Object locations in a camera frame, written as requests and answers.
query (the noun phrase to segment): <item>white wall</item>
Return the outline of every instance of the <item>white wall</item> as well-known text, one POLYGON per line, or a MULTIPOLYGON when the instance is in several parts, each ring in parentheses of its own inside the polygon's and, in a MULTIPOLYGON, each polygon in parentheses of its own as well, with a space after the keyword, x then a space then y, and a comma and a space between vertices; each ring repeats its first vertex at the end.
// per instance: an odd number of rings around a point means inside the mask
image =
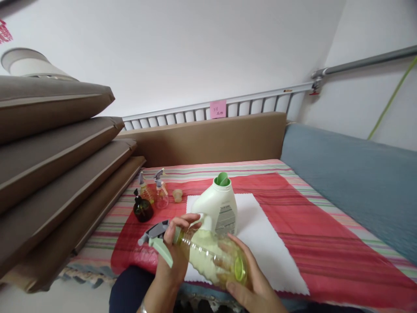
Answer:
MULTIPOLYGON (((417 44, 417 1, 348 0, 326 66, 417 44)), ((366 139, 413 58, 327 78, 300 121, 366 139)), ((408 75, 373 140, 417 150, 417 67, 408 75)))
POLYGON ((287 87, 324 64, 345 0, 20 0, 14 41, 127 116, 287 87))

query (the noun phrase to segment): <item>brown cushion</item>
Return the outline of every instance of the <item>brown cushion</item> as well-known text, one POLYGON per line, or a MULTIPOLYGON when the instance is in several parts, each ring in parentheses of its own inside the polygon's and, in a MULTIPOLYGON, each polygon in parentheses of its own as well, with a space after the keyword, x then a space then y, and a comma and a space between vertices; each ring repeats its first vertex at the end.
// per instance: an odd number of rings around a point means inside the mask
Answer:
POLYGON ((95 117, 0 147, 0 213, 50 183, 122 130, 120 117, 95 117))
POLYGON ((0 278, 61 224, 136 148, 113 140, 0 216, 0 278))
POLYGON ((269 112, 129 130, 147 167, 279 159, 287 116, 269 112))
POLYGON ((113 101, 106 86, 0 76, 0 144, 89 119, 113 101))
POLYGON ((92 234, 144 162, 142 156, 129 158, 2 281, 27 293, 48 290, 73 248, 92 234))

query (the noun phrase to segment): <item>person's left hand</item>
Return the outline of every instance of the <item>person's left hand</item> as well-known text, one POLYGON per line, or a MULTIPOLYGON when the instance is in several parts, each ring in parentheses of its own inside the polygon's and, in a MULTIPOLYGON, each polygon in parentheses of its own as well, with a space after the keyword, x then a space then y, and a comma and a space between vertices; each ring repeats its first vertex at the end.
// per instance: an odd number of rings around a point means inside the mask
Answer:
MULTIPOLYGON (((200 214, 189 213, 181 217, 174 217, 169 222, 168 229, 164 234, 164 244, 167 246, 169 252, 171 253, 173 265, 172 268, 170 268, 164 258, 159 255, 158 267, 156 268, 156 278, 158 280, 164 281, 166 284, 170 284, 172 286, 179 286, 184 282, 189 256, 185 255, 178 246, 172 244, 175 236, 175 227, 179 226, 184 231, 187 231, 187 229, 190 227, 190 224, 198 221, 199 219, 200 214)), ((196 223, 192 227, 199 228, 200 226, 201 222, 196 223)))

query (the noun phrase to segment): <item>small cork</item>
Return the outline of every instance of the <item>small cork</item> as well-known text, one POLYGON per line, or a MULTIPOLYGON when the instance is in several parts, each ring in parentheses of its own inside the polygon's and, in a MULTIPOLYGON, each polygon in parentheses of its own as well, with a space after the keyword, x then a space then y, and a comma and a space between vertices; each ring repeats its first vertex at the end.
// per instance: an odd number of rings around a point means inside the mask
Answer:
POLYGON ((174 197, 174 201, 176 203, 180 203, 182 201, 182 190, 181 189, 175 189, 172 192, 172 196, 174 197))

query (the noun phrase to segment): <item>striped bed sheet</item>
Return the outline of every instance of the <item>striped bed sheet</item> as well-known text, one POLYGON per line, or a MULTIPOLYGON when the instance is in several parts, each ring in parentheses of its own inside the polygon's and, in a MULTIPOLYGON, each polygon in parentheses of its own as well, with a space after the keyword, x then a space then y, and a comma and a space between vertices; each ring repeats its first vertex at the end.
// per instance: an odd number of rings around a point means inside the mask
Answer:
MULTIPOLYGON (((150 179, 158 170, 160 168, 148 168, 144 169, 143 173, 145 178, 150 179)), ((345 226, 360 238, 367 246, 384 256, 404 275, 417 283, 417 269, 412 264, 348 215, 332 205, 280 160, 169 166, 165 168, 166 176, 164 176, 163 180, 166 183, 185 183, 212 179, 222 171, 227 172, 230 177, 278 173, 311 203, 331 215, 341 225, 345 226)), ((123 225, 126 223, 132 211, 134 198, 131 195, 134 189, 138 187, 139 183, 137 178, 135 178, 87 241, 79 255, 70 260, 68 264, 69 268, 82 272, 104 274, 112 278, 116 276, 111 270, 111 257, 123 225)))

